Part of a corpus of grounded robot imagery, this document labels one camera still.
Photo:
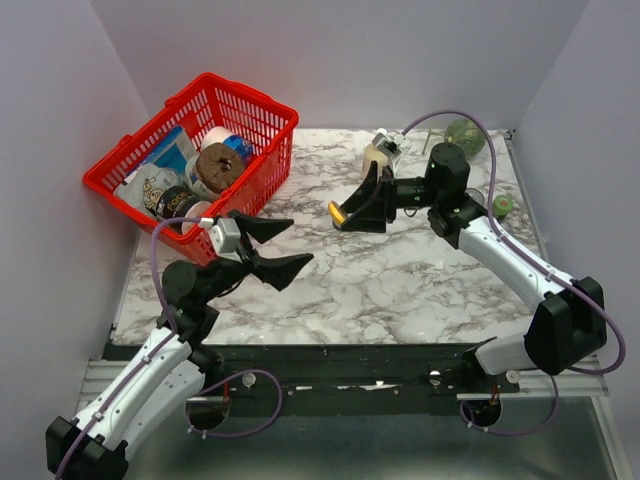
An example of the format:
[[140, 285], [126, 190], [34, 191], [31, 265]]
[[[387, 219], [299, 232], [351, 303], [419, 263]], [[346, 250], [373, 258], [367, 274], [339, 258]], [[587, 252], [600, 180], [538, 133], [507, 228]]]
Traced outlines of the orange pill dish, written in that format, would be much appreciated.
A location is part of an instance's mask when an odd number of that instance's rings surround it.
[[330, 201], [328, 204], [328, 213], [332, 219], [333, 224], [340, 228], [348, 219], [348, 214], [343, 208], [335, 201]]

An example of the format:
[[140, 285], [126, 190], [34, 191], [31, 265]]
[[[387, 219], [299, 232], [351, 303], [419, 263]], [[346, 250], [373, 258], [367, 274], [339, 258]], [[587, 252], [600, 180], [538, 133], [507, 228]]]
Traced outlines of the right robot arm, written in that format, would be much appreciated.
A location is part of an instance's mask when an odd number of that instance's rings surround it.
[[509, 370], [557, 375], [605, 345], [603, 290], [590, 277], [575, 280], [542, 264], [513, 237], [496, 232], [485, 207], [467, 192], [469, 173], [463, 150], [439, 143], [423, 176], [397, 179], [390, 168], [372, 164], [343, 204], [330, 203], [329, 214], [341, 231], [383, 233], [397, 210], [426, 209], [437, 236], [482, 263], [530, 308], [526, 332], [487, 340], [468, 353], [459, 370], [467, 389], [483, 391]]

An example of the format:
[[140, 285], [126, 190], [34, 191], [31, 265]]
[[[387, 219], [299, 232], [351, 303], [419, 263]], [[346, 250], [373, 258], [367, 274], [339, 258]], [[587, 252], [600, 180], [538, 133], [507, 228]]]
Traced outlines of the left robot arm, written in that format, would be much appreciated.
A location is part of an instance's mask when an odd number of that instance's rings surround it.
[[209, 234], [214, 259], [204, 266], [174, 261], [152, 271], [162, 306], [156, 327], [95, 400], [70, 420], [56, 418], [46, 430], [47, 466], [56, 478], [123, 478], [131, 457], [174, 410], [221, 385], [221, 358], [202, 344], [219, 316], [210, 301], [248, 276], [282, 291], [313, 258], [263, 258], [254, 249], [254, 241], [273, 239], [293, 225], [291, 219], [234, 210], [194, 222]]

